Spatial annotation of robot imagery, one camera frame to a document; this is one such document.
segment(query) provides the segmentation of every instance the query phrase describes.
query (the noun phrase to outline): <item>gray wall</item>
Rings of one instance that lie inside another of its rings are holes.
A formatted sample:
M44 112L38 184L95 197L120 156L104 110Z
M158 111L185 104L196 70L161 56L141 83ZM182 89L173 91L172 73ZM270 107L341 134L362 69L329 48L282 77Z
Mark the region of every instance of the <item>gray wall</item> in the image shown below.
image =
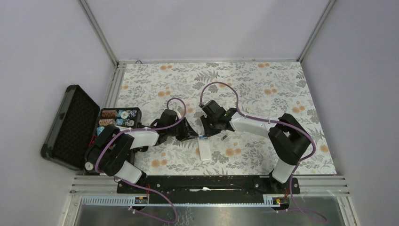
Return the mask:
M328 0L88 0L120 60L297 59Z
M339 0L303 63L361 225L397 225L399 1Z
M101 105L111 73L77 0L0 1L0 225L58 223L74 172L41 145L66 87Z

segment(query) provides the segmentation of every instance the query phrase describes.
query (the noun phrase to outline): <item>black case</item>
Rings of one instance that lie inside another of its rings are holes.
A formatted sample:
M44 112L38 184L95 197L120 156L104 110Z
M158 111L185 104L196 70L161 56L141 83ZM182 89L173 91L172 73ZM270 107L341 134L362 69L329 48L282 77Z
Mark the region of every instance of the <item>black case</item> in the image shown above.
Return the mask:
M141 120L139 108L105 108L102 110L137 110L134 126ZM41 156L71 170L83 170L85 151L96 134L100 107L79 85L70 85L54 118Z

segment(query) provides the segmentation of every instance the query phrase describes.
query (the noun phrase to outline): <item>floral tablecloth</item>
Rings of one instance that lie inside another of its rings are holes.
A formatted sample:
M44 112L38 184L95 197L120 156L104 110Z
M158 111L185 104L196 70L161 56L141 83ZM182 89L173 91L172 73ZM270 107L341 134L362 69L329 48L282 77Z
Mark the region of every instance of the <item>floral tablecloth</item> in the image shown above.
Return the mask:
M176 63L129 64L126 67L117 107L139 107L142 123L149 125L160 117L171 97L184 100L187 119L203 134L198 107L202 88L222 81L239 94L244 112L272 119L290 113L312 136L317 145L314 156L303 161L297 174L335 174L335 167L313 105L300 63ZM204 102L215 100L228 109L235 107L235 95L224 85L212 85ZM178 101L171 109L183 112ZM265 175L277 162L270 140L243 132L223 131L210 138L212 160L201 161L197 139L167 142L137 153L135 166L148 175ZM311 146L305 154L310 153Z

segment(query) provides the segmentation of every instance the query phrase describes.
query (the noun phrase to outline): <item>table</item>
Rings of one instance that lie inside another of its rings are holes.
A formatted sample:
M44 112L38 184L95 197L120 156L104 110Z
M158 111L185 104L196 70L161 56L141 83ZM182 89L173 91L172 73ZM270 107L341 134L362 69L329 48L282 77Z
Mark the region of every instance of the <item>table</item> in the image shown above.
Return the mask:
M203 134L199 96L212 81L233 86L244 112L272 119L283 113L295 116L317 146L296 174L336 174L299 62L128 64L116 107L139 107L142 123L149 125L166 109L168 99L178 97L186 103L190 125ZM204 102L211 99L225 109L235 107L235 95L224 85L205 91ZM178 101L170 108L183 112ZM137 153L135 166L148 175L265 175L278 159L268 138L248 133L223 131L210 138L210 146L212 160L201 161L196 139L179 142L170 137Z

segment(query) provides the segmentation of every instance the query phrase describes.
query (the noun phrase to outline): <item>open case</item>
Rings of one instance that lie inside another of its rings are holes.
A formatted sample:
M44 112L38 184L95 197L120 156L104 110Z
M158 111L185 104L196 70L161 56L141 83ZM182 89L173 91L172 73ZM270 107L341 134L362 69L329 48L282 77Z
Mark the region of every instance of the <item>open case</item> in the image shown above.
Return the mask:
M140 120L139 108L100 110L100 107L79 85L70 85L65 91L40 154L44 159L71 170L83 170L85 152L97 134L101 132L97 128L107 123L137 128ZM134 162L133 150L129 153L127 160Z

